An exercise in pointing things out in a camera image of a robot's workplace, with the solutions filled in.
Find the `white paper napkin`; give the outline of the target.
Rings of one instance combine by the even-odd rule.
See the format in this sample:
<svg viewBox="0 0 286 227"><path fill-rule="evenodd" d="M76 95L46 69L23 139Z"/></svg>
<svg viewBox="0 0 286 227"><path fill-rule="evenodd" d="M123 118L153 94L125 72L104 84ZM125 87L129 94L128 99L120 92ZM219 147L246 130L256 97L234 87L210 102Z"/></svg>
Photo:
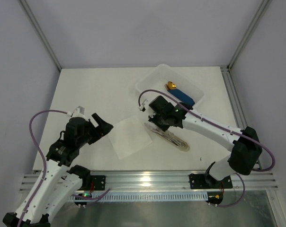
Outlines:
<svg viewBox="0 0 286 227"><path fill-rule="evenodd" d="M126 158L152 143L152 139L136 115L114 125L108 135L119 159Z"/></svg>

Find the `gold cutlery in roll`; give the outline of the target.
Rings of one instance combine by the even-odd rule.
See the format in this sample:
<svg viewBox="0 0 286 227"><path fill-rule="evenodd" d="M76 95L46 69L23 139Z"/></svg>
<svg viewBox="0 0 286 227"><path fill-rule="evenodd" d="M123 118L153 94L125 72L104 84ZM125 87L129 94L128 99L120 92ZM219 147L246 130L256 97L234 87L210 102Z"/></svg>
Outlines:
<svg viewBox="0 0 286 227"><path fill-rule="evenodd" d="M164 86L167 90L174 90L177 88L177 86L172 81L168 81Z"/></svg>

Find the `right aluminium side rail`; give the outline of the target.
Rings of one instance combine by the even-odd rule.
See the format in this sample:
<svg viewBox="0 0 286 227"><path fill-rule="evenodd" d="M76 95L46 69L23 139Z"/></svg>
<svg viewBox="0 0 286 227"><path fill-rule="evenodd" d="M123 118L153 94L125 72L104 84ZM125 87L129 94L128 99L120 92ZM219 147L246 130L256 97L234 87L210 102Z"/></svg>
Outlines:
<svg viewBox="0 0 286 227"><path fill-rule="evenodd" d="M236 172L242 175L249 175L261 154L261 147L258 145L259 139L256 131L247 125L235 86L232 82L232 77L227 67L221 67L221 73L237 124L235 130L228 130L228 135L239 137L232 142L233 147L229 162L231 167L235 168Z"/></svg>

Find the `oval wooden cutlery tray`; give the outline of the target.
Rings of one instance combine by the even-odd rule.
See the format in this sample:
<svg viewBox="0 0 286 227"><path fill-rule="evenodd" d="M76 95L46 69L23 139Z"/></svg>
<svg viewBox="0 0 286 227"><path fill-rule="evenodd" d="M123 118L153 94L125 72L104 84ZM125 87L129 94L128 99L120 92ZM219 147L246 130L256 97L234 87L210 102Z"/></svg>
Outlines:
<svg viewBox="0 0 286 227"><path fill-rule="evenodd" d="M188 145L188 143L185 142L184 140L182 140L181 138L177 137L175 134L174 134L174 136L175 136L175 138L176 138L179 142L181 142L181 144L180 144L179 147L177 147L176 145L170 143L170 142L167 141L167 140L166 140L166 141L167 141L168 143L170 143L171 145L177 147L177 148L178 148L179 150L181 150L181 151L184 151L184 152L189 151L190 146Z"/></svg>

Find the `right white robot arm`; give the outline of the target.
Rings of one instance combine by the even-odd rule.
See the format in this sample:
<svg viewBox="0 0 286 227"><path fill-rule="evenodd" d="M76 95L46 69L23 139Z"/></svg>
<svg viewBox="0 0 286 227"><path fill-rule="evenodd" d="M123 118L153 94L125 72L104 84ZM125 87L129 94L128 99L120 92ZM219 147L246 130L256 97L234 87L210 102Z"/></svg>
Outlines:
<svg viewBox="0 0 286 227"><path fill-rule="evenodd" d="M216 188L221 181L235 173L250 175L262 153L256 131L251 127L235 128L203 116L183 103L173 105L163 96L149 103L153 115L149 121L163 131L178 127L197 132L226 148L230 155L213 162L202 176L208 188Z"/></svg>

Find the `left aluminium frame post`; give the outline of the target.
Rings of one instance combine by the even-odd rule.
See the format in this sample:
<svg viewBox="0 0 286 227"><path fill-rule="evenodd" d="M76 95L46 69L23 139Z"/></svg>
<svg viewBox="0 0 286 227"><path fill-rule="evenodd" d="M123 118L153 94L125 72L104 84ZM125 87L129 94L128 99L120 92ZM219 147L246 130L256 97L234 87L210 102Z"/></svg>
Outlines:
<svg viewBox="0 0 286 227"><path fill-rule="evenodd" d="M28 18L31 26L33 27L34 31L36 32L37 37L41 41L42 45L44 46L45 50L47 51L48 55L50 56L52 62L56 66L59 72L62 71L61 64L59 63L59 60L51 47L45 33L43 32L36 16L34 15L34 12L32 11L29 3L27 0L18 0L18 3L20 4L22 10L24 11L26 17Z"/></svg>

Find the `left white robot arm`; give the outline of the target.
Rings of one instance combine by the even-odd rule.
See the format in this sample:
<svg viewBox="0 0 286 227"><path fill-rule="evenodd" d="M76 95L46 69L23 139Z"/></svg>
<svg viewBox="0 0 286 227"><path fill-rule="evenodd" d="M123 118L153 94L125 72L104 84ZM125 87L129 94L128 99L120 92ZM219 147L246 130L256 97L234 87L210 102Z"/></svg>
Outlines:
<svg viewBox="0 0 286 227"><path fill-rule="evenodd" d="M43 169L31 191L15 212L6 213L3 223L8 227L49 227L54 216L78 189L91 183L91 171L72 166L80 149L105 137L113 125L92 115L97 126L81 113L73 113L59 139L47 155L42 155Z"/></svg>

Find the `white plastic basket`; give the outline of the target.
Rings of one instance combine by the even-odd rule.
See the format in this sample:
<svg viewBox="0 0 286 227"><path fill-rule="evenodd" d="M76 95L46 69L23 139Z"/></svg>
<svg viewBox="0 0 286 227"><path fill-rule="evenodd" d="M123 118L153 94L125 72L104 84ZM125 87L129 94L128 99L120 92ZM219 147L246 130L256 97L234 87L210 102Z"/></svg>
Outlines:
<svg viewBox="0 0 286 227"><path fill-rule="evenodd" d="M161 91L178 102L183 102L192 107L198 107L205 96L202 87L194 80L187 79L185 75L176 72L172 67L166 64L160 64L151 72L143 76L134 86L138 98L139 109L144 109L158 93L146 92L153 89Z"/></svg>

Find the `aluminium frame post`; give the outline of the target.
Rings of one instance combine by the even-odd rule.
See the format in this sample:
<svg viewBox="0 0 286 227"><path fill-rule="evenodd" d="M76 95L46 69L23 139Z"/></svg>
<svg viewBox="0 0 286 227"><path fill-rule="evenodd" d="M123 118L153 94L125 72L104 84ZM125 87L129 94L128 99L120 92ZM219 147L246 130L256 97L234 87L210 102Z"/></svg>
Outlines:
<svg viewBox="0 0 286 227"><path fill-rule="evenodd" d="M51 47L45 33L43 32L36 16L34 15L34 12L32 11L29 3L27 0L18 0L18 3L20 4L22 10L24 11L26 17L28 18L31 26L33 27L34 31L36 32L37 37L41 41L42 45L44 46L45 50L47 51L48 55L50 56L52 62L56 66L59 72L62 71L61 64L59 63L59 60Z"/></svg>
<svg viewBox="0 0 286 227"><path fill-rule="evenodd" d="M233 66L235 65L236 61L238 60L240 54L248 44L249 40L251 39L252 35L254 34L254 31L258 27L260 21L262 20L264 14L266 13L267 9L269 8L272 0L262 0L260 5L258 6L256 12L254 13L247 29L245 30L234 54L232 55L232 58L227 65L227 69L230 71Z"/></svg>

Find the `right aluminium frame post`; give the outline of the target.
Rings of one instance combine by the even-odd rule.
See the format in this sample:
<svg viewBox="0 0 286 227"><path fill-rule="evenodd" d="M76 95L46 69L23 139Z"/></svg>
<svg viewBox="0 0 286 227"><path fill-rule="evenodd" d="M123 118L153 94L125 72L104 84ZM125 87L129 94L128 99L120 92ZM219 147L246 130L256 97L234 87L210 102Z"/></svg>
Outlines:
<svg viewBox="0 0 286 227"><path fill-rule="evenodd" d="M230 71L233 66L235 65L236 61L238 60L240 54L248 44L249 40L251 39L252 35L254 34L254 31L258 27L260 21L262 20L264 14L266 13L267 9L269 8L272 0L262 0L260 5L258 6L256 12L254 13L247 29L245 30L234 54L232 55L232 58L227 65L227 69Z"/></svg>

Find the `silver knife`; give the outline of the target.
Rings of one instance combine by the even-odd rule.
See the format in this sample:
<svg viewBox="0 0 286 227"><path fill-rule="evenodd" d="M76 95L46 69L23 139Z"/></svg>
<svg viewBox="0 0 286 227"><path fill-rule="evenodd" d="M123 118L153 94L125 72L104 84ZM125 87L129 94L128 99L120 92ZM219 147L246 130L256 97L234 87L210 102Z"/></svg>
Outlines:
<svg viewBox="0 0 286 227"><path fill-rule="evenodd" d="M163 131L162 129L160 129L159 127L153 125L153 124L149 124L149 123L144 123L145 127L147 129L149 129L150 131L156 133L157 135L159 135L160 137L164 138L165 140L169 141L170 143L176 145L177 147L180 146L181 142L179 142L173 133L171 132L167 132L167 131Z"/></svg>

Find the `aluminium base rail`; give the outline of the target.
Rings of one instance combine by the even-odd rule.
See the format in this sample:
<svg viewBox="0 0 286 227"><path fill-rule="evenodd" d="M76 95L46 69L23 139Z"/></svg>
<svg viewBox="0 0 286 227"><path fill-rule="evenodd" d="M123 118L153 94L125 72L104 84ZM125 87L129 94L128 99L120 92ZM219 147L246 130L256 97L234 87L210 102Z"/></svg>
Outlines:
<svg viewBox="0 0 286 227"><path fill-rule="evenodd" d="M252 172L250 175L231 175L217 189L207 189L197 179L202 171L92 171L96 185L113 192L189 192L193 191L247 191L277 190L278 185L271 172Z"/></svg>

